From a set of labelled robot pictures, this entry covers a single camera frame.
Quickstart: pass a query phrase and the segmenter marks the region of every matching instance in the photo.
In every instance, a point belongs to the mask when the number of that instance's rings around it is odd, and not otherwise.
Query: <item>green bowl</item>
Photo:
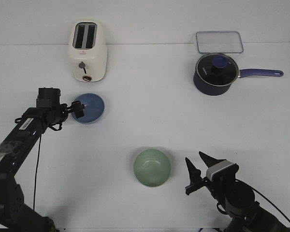
[[[154,148],[142,151],[134,161],[134,174],[146,186],[162,185],[169,178],[170,172],[168,157]]]

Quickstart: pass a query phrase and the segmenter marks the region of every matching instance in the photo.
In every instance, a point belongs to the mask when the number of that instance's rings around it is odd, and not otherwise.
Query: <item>pot lid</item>
[[[235,61],[224,54],[212,53],[202,56],[196,64],[198,76],[213,86],[228,86],[239,75]]]

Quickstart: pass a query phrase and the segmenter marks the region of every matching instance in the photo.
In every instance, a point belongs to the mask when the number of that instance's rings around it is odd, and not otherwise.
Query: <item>blue bowl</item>
[[[85,105],[85,116],[76,118],[75,113],[72,113],[72,117],[83,124],[91,124],[97,121],[104,112],[104,101],[97,94],[85,93],[78,96],[74,101],[80,101]]]

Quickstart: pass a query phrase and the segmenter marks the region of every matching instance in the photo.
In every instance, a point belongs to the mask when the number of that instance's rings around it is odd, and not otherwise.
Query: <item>white table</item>
[[[69,116],[62,131],[43,135],[37,212],[74,230],[225,227],[230,218],[218,212],[207,189],[185,195],[185,157],[204,176],[203,151],[239,164],[237,178],[290,217],[290,43],[244,48],[234,57],[241,69],[285,75],[239,79],[225,94],[207,96],[192,81],[199,58],[193,44],[108,45],[106,76],[96,83],[74,79],[67,45],[0,45],[0,143],[14,119],[35,106],[39,87],[60,88],[61,103],[88,92],[105,102],[98,122],[83,125]],[[133,161],[146,147],[171,159],[171,177],[160,187],[143,186],[133,174]],[[37,146],[16,175],[29,206],[36,157]]]

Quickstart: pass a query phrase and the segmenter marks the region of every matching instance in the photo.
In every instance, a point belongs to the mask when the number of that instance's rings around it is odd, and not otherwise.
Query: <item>saucepan handle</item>
[[[281,70],[270,69],[241,69],[239,78],[246,76],[283,76],[284,72]]]

